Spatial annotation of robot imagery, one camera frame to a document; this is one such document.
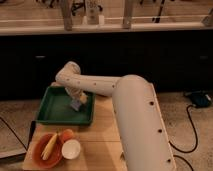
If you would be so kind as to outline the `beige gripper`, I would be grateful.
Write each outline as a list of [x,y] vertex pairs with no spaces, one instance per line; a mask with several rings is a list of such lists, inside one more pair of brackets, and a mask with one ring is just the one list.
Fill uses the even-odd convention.
[[66,88],[66,92],[72,99],[79,100],[83,104],[87,102],[88,96],[81,89]]

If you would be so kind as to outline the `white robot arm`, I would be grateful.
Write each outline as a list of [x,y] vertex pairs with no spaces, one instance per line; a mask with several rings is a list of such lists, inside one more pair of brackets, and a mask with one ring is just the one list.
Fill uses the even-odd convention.
[[128,171],[176,171],[155,89],[138,75],[89,76],[67,62],[55,80],[71,97],[82,91],[112,98]]

